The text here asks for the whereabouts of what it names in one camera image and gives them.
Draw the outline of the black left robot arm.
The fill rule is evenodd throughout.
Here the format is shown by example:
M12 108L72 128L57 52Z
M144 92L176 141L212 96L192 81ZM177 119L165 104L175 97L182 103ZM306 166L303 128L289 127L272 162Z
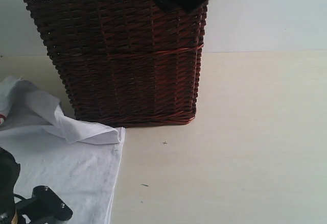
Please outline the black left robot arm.
M1 223L67 223L72 209L48 186L33 188L25 198L14 193L20 175L20 164L1 148Z

